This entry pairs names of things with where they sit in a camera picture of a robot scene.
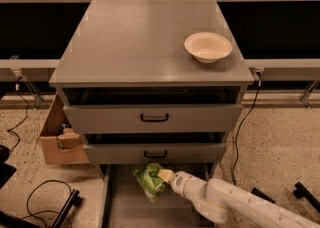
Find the black handle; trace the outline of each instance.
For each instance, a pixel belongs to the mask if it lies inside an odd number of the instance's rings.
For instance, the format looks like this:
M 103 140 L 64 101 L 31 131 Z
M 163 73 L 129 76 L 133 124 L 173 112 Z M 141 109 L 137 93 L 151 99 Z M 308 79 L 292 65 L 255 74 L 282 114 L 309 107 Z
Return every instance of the black handle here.
M 143 114 L 140 115 L 140 119 L 143 122 L 166 122 L 169 119 L 169 114 L 167 113 L 163 118 L 145 118 Z
M 168 152 L 165 150 L 163 153 L 152 153 L 144 151 L 144 157 L 150 159 L 161 159 L 167 157 Z

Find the cabinet top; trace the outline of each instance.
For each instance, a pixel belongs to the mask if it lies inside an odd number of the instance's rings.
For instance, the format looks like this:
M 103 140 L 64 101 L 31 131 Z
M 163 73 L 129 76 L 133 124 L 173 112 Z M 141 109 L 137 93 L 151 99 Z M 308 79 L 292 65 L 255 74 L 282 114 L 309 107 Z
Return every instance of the cabinet top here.
M 198 62 L 184 47 L 198 32 L 226 37 L 232 53 Z M 252 81 L 216 0 L 93 0 L 50 79 L 53 86 Z

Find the brown box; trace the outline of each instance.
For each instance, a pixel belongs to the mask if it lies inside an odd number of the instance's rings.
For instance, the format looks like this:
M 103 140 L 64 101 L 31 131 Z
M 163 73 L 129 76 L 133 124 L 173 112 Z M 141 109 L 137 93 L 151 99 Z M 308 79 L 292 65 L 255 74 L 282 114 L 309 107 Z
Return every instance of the brown box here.
M 72 129 L 64 129 L 63 133 L 58 135 L 59 126 L 69 123 L 63 112 L 63 106 L 63 102 L 57 93 L 39 136 L 45 163 L 89 163 L 78 134 L 75 134 Z

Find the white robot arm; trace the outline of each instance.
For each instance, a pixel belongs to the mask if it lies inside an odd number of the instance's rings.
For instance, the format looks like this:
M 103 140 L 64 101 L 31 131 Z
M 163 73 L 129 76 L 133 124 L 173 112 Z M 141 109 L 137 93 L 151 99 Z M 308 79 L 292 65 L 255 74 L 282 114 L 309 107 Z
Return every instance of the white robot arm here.
M 190 200 L 196 211 L 214 223 L 226 223 L 232 208 L 259 227 L 320 228 L 319 224 L 223 180 L 212 178 L 207 182 L 183 171 L 172 172 L 170 177 L 166 182 L 173 191 Z

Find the green chip bag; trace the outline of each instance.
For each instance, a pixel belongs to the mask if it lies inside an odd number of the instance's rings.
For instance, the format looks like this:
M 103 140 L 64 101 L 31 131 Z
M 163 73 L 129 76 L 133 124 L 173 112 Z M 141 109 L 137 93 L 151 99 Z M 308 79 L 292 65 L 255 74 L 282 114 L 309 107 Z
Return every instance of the green chip bag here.
M 160 169 L 163 167 L 158 163 L 151 163 L 147 165 L 146 169 L 133 171 L 133 175 L 152 203 L 156 203 L 156 197 L 166 189 L 166 183 L 158 177 Z

